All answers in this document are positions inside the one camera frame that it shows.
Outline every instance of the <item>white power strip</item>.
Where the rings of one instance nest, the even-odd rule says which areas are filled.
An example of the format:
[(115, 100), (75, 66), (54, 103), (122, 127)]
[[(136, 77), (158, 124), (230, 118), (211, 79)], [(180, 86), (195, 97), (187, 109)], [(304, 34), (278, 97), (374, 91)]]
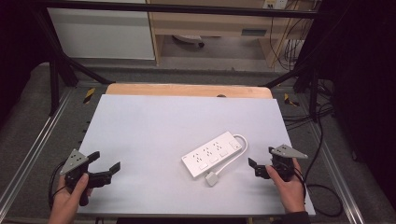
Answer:
[(229, 132), (220, 135), (212, 141), (196, 148), (181, 159), (189, 169), (192, 177), (213, 168), (241, 150), (242, 146)]

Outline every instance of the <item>white power cord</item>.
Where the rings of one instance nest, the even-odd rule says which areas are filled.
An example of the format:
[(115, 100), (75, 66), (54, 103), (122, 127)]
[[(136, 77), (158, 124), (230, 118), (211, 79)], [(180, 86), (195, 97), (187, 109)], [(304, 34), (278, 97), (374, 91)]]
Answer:
[(223, 165), (223, 167), (221, 167), (217, 172), (215, 172), (215, 173), (214, 173), (214, 172), (210, 172), (209, 174), (207, 174), (207, 175), (205, 176), (206, 182), (207, 182), (207, 184), (209, 184), (209, 186), (214, 186), (214, 185), (218, 182), (218, 180), (219, 180), (219, 177), (218, 177), (219, 173), (220, 173), (226, 166), (228, 166), (231, 162), (235, 161), (235, 160), (238, 159), (240, 156), (242, 156), (242, 154), (244, 154), (244, 153), (247, 151), (247, 149), (248, 149), (248, 140), (247, 140), (244, 136), (242, 136), (241, 134), (233, 134), (233, 137), (242, 138), (242, 139), (244, 140), (244, 142), (245, 142), (245, 148), (243, 149), (243, 151), (242, 151), (239, 155), (237, 155), (237, 156), (234, 157), (232, 160), (230, 160), (230, 161), (228, 161), (227, 163), (225, 163), (225, 165)]

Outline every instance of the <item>hand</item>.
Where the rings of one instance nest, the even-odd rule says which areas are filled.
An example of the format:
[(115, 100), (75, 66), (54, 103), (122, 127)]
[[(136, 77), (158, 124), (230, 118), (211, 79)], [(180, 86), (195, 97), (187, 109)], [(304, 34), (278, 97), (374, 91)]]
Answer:
[[(301, 171), (301, 167), (295, 158), (293, 158), (293, 163), (294, 167)], [(265, 168), (279, 191), (280, 201), (285, 207), (285, 212), (304, 212), (304, 188), (297, 176), (294, 175), (291, 181), (285, 182), (272, 166), (266, 165)]]
[(49, 216), (49, 224), (73, 223), (78, 210), (79, 198), (81, 197), (82, 192), (84, 192), (84, 189), (87, 187), (88, 179), (89, 176), (84, 174), (77, 182), (73, 192), (70, 194), (70, 192), (64, 187), (66, 184), (64, 175), (61, 175), (57, 188), (61, 190), (59, 190), (59, 192), (54, 196), (55, 200)]

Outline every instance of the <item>sleeve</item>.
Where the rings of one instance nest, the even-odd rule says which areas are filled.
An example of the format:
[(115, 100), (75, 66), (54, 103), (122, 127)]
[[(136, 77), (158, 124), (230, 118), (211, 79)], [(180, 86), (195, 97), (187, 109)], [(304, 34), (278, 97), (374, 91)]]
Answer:
[(282, 217), (283, 224), (310, 224), (309, 216), (307, 212), (296, 212), (289, 213)]

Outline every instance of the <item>white tabletop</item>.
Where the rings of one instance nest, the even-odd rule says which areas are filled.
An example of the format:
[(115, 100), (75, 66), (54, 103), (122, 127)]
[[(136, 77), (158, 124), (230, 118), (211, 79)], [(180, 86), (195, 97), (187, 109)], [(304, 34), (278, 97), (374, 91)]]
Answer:
[[(192, 178), (181, 157), (225, 132), (245, 136), (249, 148), (209, 187), (203, 176)], [(281, 215), (273, 181), (256, 177), (248, 158), (270, 164), (268, 147), (282, 144), (290, 146), (290, 140), (276, 100), (102, 95), (79, 151), (100, 151), (90, 165), (92, 173), (118, 161), (121, 169), (78, 212), (109, 217)], [(315, 214), (309, 195), (306, 210)]]

